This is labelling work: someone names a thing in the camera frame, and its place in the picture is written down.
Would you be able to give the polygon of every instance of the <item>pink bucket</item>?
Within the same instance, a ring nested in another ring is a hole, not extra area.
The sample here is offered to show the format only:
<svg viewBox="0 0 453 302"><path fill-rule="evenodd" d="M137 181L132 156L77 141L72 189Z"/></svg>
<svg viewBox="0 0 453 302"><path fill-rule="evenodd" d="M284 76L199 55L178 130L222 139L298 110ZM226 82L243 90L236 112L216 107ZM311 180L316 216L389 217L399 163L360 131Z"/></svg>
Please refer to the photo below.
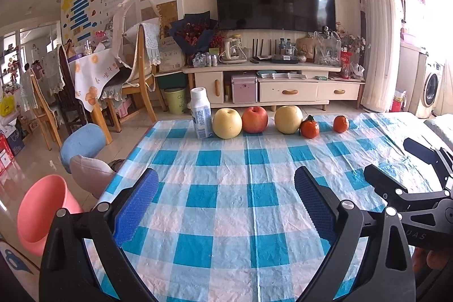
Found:
<svg viewBox="0 0 453 302"><path fill-rule="evenodd" d="M63 177L47 175L31 186L17 213L17 234L26 250L42 256L55 212L62 207L71 214L83 212Z"/></svg>

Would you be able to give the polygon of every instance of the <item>bottle cap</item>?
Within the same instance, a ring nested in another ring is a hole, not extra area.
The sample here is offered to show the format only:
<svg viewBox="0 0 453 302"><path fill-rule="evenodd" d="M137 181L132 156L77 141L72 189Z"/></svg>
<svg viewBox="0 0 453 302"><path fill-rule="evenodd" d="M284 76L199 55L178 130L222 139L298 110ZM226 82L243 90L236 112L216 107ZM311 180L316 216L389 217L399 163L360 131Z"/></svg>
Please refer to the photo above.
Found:
<svg viewBox="0 0 453 302"><path fill-rule="evenodd" d="M208 98L206 95L206 89L204 87L196 87L190 90L190 97L194 99Z"/></svg>

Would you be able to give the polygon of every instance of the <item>bottle label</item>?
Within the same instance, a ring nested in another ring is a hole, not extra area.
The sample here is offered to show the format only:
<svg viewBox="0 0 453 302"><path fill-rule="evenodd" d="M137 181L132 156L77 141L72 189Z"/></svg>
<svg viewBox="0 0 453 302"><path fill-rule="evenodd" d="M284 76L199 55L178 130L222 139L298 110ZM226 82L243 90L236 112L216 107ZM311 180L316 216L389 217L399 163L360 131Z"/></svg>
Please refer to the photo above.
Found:
<svg viewBox="0 0 453 302"><path fill-rule="evenodd" d="M192 108L193 125L197 138L213 137L211 108L209 106Z"/></svg>

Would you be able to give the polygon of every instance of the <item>green trash can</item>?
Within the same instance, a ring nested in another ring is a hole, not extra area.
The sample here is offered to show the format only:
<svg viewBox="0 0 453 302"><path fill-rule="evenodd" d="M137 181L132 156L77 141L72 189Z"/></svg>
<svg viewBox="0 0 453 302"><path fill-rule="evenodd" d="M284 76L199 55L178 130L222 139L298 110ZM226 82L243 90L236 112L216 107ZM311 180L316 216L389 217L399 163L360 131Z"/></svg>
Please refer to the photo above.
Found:
<svg viewBox="0 0 453 302"><path fill-rule="evenodd" d="M168 110L171 114L183 114L187 109L186 89L177 87L175 89L165 89Z"/></svg>

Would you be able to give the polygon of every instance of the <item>table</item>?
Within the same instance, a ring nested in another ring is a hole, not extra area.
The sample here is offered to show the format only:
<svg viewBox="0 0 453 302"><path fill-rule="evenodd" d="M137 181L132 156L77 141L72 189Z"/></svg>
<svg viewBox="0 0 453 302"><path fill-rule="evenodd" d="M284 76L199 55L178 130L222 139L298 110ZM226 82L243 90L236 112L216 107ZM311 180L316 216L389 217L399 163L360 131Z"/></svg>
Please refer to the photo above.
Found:
<svg viewBox="0 0 453 302"><path fill-rule="evenodd" d="M113 141L112 136L102 115L98 99L106 83L119 72L118 61L111 49L105 49L70 62L69 68L74 80L76 98L91 113L93 122L104 132L107 145L110 144Z"/></svg>
<svg viewBox="0 0 453 302"><path fill-rule="evenodd" d="M411 137L445 146L410 113L359 114L332 131L319 115L312 140L283 135L270 119L263 134L197 140L191 121L160 121L137 144L99 202L111 202L148 167L159 189L123 250L159 301L294 301L327 254L294 189L306 166L317 182L362 209L384 202L363 177L376 164L409 192L440 190L431 166L408 154ZM361 239L337 297L348 292L366 241ZM88 252L103 290L115 296L99 258Z"/></svg>

